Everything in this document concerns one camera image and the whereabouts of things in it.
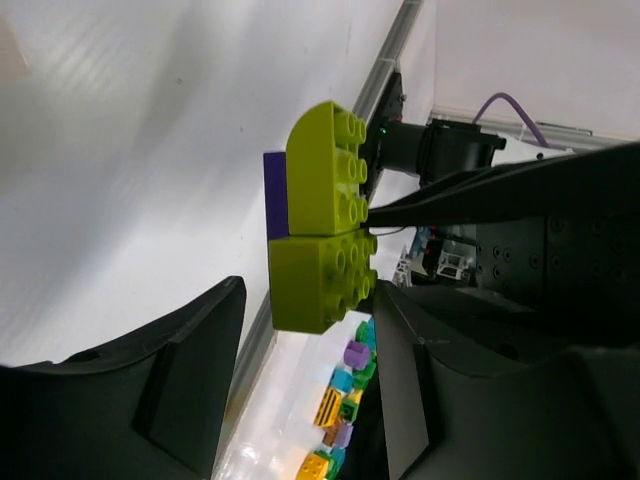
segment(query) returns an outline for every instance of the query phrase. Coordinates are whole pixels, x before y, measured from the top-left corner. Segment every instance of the yellow lego brick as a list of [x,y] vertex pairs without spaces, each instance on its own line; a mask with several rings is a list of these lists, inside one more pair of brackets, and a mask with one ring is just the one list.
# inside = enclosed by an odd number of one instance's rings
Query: yellow lego brick
[[329,427],[333,425],[338,418],[341,405],[342,395],[340,395],[340,392],[335,388],[327,387],[313,424],[318,427]]
[[349,395],[347,395],[347,400],[351,400],[353,403],[360,405],[360,400],[362,400],[362,390],[354,390]]
[[329,471],[329,460],[310,453],[298,470],[296,480],[323,480]]
[[368,205],[360,196],[367,164],[358,147],[365,122],[333,102],[305,113],[287,141],[290,235],[337,235],[360,228]]
[[273,327],[324,333],[369,296],[376,237],[356,230],[335,237],[287,237],[269,242]]

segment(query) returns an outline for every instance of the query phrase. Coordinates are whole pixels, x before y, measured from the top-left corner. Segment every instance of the pile of lego bricks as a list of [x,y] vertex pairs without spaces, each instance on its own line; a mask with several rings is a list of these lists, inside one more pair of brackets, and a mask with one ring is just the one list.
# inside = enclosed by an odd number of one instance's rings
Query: pile of lego bricks
[[373,318],[362,322],[344,351],[325,391],[314,424],[325,431],[322,444],[310,453],[296,480],[335,480],[353,434],[362,394],[376,370],[376,333]]

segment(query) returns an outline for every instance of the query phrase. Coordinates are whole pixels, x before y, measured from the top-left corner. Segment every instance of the purple lego brick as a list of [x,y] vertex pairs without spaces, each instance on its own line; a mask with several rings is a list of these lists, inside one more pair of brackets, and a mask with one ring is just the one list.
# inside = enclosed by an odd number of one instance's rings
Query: purple lego brick
[[344,351],[344,363],[355,370],[364,370],[369,359],[371,350],[364,343],[351,340]]
[[347,448],[351,442],[351,435],[353,434],[353,425],[345,423],[338,430],[335,440],[333,441],[334,447]]
[[267,240],[289,236],[287,209],[287,163],[285,152],[265,153],[264,203],[267,214]]

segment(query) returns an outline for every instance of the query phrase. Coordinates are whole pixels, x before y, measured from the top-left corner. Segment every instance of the cable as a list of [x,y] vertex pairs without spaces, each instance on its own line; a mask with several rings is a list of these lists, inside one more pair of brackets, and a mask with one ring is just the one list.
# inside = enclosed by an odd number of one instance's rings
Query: cable
[[406,230],[409,227],[400,227],[396,230],[392,230],[390,232],[385,232],[385,233],[372,233],[371,235],[373,235],[374,237],[385,237],[387,235],[393,235],[394,233],[400,233],[402,230]]
[[524,111],[524,108],[522,108],[520,106],[520,104],[516,101],[516,99],[513,98],[508,93],[498,92],[498,93],[494,93],[493,95],[491,95],[491,97],[489,97],[489,100],[484,102],[484,105],[482,105],[482,107],[480,108],[480,110],[476,114],[475,118],[471,121],[471,123],[478,123],[478,120],[480,120],[480,117],[482,117],[482,115],[484,115],[484,112],[487,111],[487,108],[489,108],[491,106],[491,104],[493,102],[495,102],[499,98],[501,98],[502,100],[505,100],[506,102],[508,102],[509,105],[511,105],[513,107],[513,109],[516,111],[516,113],[518,115],[520,115],[520,118],[525,123],[527,128],[529,128],[529,130],[531,131],[533,136],[536,137],[536,140],[538,141],[538,144],[541,147],[549,148],[549,143],[544,138],[544,135],[542,135],[542,132],[540,131],[540,129],[536,125],[536,122],[531,120],[531,117],[529,115],[527,115],[527,112]]

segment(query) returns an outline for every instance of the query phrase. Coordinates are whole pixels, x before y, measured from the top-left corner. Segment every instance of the white backdrop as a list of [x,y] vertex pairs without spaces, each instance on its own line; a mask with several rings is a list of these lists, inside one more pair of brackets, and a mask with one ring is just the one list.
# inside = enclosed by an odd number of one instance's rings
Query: white backdrop
[[0,0],[0,363],[63,360],[231,274],[246,333],[262,152],[353,105],[400,3]]
[[637,138],[638,18],[635,0],[439,0],[436,105],[473,114],[506,91],[536,121]]

